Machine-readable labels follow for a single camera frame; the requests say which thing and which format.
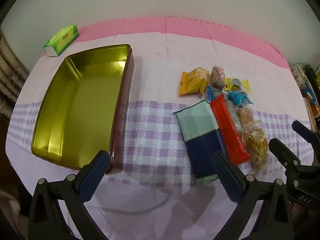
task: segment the curtain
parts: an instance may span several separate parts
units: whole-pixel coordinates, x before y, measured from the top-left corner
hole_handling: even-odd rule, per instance
[[[11,118],[20,91],[29,75],[16,59],[0,30],[0,115]]]

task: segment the yellow snack wrapper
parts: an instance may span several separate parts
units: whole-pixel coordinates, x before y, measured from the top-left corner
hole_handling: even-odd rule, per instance
[[[179,95],[199,93],[203,95],[208,85],[209,71],[197,67],[191,72],[182,72]]]
[[[251,93],[251,89],[247,79],[240,80],[237,78],[226,78],[225,91],[231,90],[242,90],[243,92]]]

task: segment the metal screw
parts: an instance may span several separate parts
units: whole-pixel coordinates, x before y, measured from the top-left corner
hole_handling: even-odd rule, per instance
[[[74,174],[70,174],[70,175],[68,175],[67,180],[73,181],[75,179],[75,177],[76,176]]]
[[[39,183],[39,184],[43,184],[44,182],[45,182],[45,179],[44,179],[44,178],[41,178],[41,179],[38,180],[38,183]]]
[[[276,179],[276,182],[277,182],[279,185],[282,185],[282,184],[283,184],[282,179]]]
[[[247,175],[247,176],[245,176],[246,177],[246,179],[248,180],[248,181],[254,181],[254,176],[252,176],[252,175]]]

